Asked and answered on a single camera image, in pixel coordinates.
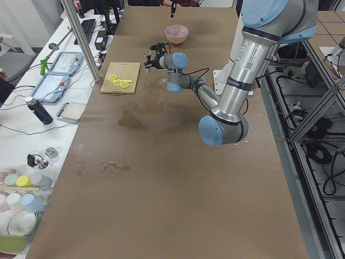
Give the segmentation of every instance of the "wooden cutting board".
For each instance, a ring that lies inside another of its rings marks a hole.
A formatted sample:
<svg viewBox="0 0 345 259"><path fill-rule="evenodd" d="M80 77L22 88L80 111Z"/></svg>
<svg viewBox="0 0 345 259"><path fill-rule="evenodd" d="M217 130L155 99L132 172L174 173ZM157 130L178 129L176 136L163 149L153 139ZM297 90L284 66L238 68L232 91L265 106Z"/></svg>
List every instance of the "wooden cutting board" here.
<svg viewBox="0 0 345 259"><path fill-rule="evenodd" d="M131 62L110 62L107 74L104 78L101 93L124 93L124 94L134 94L136 83L139 76L140 63ZM117 75L118 79L132 80L129 83L129 87L121 88L120 86L114 86L112 82L108 81L111 74Z"/></svg>

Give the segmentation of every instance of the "chair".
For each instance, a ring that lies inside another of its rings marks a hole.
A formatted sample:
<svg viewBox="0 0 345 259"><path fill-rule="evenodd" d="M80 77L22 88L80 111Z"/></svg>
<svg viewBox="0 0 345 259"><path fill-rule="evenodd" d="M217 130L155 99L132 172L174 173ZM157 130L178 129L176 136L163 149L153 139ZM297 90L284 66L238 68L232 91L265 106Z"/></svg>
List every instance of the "chair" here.
<svg viewBox="0 0 345 259"><path fill-rule="evenodd" d="M30 67L31 63L36 57L36 54L30 55L25 53L19 53L13 46L6 43L4 38L11 39L12 35L0 33L0 51L2 50L1 44L6 45L14 52L6 52L0 56L0 67L6 72L6 81L12 82L23 75Z"/></svg>

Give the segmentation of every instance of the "plate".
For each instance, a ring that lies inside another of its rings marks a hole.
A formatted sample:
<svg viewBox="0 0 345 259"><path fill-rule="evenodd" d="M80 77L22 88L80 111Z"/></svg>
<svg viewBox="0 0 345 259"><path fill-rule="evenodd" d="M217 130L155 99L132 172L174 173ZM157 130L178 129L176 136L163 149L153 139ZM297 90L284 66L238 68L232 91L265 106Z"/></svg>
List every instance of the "plate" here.
<svg viewBox="0 0 345 259"><path fill-rule="evenodd" d="M9 224L8 232L11 235L25 236L30 234L37 223L37 214L22 210L15 214Z"/></svg>

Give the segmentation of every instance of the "green cup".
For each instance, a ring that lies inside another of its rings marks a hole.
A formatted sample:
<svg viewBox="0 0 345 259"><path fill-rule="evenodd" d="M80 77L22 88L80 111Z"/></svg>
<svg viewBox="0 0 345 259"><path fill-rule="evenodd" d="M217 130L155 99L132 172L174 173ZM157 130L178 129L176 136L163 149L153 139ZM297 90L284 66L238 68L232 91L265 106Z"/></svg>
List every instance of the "green cup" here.
<svg viewBox="0 0 345 259"><path fill-rule="evenodd" d="M24 250L26 243L25 236L0 235L0 252L17 255Z"/></svg>

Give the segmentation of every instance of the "water bottle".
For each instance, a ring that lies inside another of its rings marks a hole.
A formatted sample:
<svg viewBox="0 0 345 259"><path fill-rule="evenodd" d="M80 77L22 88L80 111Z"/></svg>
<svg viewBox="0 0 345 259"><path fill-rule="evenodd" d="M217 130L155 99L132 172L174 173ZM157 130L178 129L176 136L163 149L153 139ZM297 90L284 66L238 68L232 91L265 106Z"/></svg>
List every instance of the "water bottle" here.
<svg viewBox="0 0 345 259"><path fill-rule="evenodd" d="M38 100L28 96L25 97L25 101L28 108L32 110L32 112L44 125L50 124L53 121L53 118Z"/></svg>
<svg viewBox="0 0 345 259"><path fill-rule="evenodd" d="M78 12L79 18L81 18L81 19L85 18L84 12L81 9L80 1L79 0L75 0L75 1L73 1L73 3L74 3L74 7L76 8L76 10Z"/></svg>

